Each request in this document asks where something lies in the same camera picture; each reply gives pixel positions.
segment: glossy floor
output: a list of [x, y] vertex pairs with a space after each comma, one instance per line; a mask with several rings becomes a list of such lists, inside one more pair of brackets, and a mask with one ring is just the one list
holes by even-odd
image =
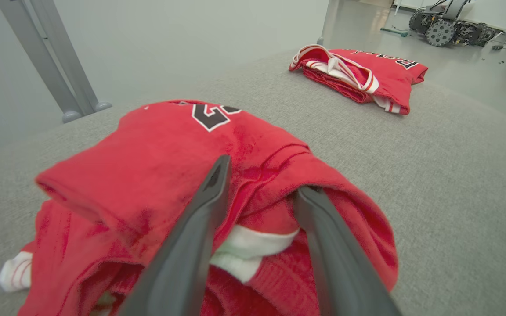
[[429, 67], [430, 80], [455, 90], [506, 114], [506, 50], [486, 47], [434, 47], [424, 38], [410, 32], [402, 38], [380, 28], [405, 30], [410, 12], [364, 4], [339, 1], [329, 16], [324, 45], [327, 48], [351, 48], [380, 52], [418, 61]]

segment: wheeled robot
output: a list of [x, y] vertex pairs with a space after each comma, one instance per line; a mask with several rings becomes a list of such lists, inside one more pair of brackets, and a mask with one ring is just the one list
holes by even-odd
[[432, 46], [448, 43], [462, 46], [472, 44], [483, 46], [495, 36], [495, 30], [485, 23], [471, 23], [458, 20], [464, 5], [472, 0], [439, 0], [432, 6], [415, 11], [409, 20], [409, 28], [424, 34]]

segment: red garment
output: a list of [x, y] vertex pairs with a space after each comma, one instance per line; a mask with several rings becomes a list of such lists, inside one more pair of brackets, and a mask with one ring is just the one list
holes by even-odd
[[423, 82], [427, 66], [412, 60], [360, 50], [302, 48], [289, 66], [358, 103], [376, 102], [387, 112], [410, 112], [411, 85]]
[[[168, 101], [130, 112], [96, 146], [38, 175], [52, 200], [36, 217], [32, 288], [19, 314], [87, 315], [104, 291], [128, 294], [222, 154], [231, 155], [231, 185], [213, 250], [236, 225], [296, 232], [289, 194], [320, 186], [393, 288], [398, 261], [384, 214], [304, 142], [236, 108]], [[210, 268], [202, 315], [317, 314], [302, 231], [285, 250], [265, 256], [244, 284]]]

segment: gray metal pole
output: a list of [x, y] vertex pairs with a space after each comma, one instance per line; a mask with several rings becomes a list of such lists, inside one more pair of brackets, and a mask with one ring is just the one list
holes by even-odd
[[56, 58], [62, 66], [72, 88], [76, 94], [79, 108], [88, 115], [96, 111], [110, 108], [112, 104], [99, 102], [83, 67], [78, 59], [76, 50], [70, 41], [68, 32], [60, 18], [54, 0], [30, 0], [40, 20], [44, 32], [48, 36], [50, 45], [54, 48]]
[[0, 9], [17, 36], [34, 68], [60, 106], [63, 122], [70, 122], [84, 115], [76, 98], [68, 88], [60, 70], [36, 30], [25, 5], [20, 0], [0, 0]]

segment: gray cushion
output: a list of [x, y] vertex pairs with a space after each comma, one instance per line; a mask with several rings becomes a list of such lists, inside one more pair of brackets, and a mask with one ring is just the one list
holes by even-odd
[[[381, 206], [394, 229], [394, 298], [408, 316], [506, 315], [506, 116], [424, 82], [412, 112], [388, 114], [289, 73], [294, 52], [165, 96], [247, 110], [306, 141]], [[112, 132], [133, 106], [81, 118], [0, 150], [0, 268], [34, 237], [33, 178]], [[26, 292], [0, 290], [0, 315]]]

